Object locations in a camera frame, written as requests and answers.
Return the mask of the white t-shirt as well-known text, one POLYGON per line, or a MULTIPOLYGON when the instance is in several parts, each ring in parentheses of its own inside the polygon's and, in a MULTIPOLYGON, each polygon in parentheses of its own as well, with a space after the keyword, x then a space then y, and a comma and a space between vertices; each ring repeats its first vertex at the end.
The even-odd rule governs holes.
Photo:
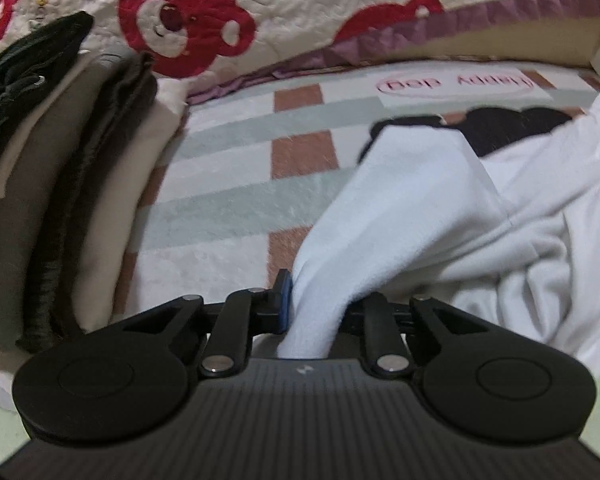
POLYGON ((385 128, 298 251, 278 355, 326 356, 374 290, 426 292, 600 374, 600 94, 486 157, 453 129, 385 128))

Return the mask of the checkered happy dog blanket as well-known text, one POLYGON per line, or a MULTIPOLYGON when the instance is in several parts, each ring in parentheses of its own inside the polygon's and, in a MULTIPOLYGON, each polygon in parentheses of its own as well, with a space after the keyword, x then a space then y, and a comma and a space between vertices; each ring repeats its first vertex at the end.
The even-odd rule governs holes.
MULTIPOLYGON (((137 203, 108 322, 292 275, 304 240, 385 128, 460 132, 479 157, 585 114, 597 77, 538 64, 414 62, 185 104, 137 203)), ((100 330, 82 330, 87 334, 100 330)))

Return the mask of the folded dark knit garment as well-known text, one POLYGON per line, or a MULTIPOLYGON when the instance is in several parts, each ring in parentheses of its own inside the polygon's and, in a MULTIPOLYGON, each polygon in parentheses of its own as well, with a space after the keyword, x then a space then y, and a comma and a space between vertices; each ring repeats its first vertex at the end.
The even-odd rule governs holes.
POLYGON ((22 336, 30 354, 82 333, 71 291, 102 185, 135 136, 157 94, 148 53, 125 58, 100 88, 80 142, 59 171, 29 259, 22 297, 22 336))

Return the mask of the folded grey garment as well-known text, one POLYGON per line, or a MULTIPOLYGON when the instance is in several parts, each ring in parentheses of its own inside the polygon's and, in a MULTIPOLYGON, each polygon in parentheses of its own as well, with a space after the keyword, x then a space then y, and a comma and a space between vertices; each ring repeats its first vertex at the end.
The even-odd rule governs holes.
POLYGON ((102 85, 132 56, 112 47, 88 59, 33 126, 0 200, 0 350, 22 336, 22 298, 28 261, 55 180, 80 144, 102 85))

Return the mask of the red bear quilted blanket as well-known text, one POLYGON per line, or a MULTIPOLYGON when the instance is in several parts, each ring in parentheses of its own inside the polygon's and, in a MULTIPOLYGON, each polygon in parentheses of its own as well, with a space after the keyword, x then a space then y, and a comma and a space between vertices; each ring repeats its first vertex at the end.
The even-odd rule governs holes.
POLYGON ((405 47, 510 23, 600 18, 600 0, 0 0, 0 52, 64 15, 84 46, 149 53, 191 94, 268 74, 388 62, 405 47))

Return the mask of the folded dark blue jeans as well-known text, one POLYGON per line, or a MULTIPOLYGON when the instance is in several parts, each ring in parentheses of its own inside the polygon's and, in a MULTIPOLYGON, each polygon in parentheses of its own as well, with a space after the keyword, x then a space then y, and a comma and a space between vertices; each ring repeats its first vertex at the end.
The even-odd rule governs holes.
POLYGON ((69 73, 93 24, 84 11, 63 16, 0 54, 0 157, 23 118, 69 73))

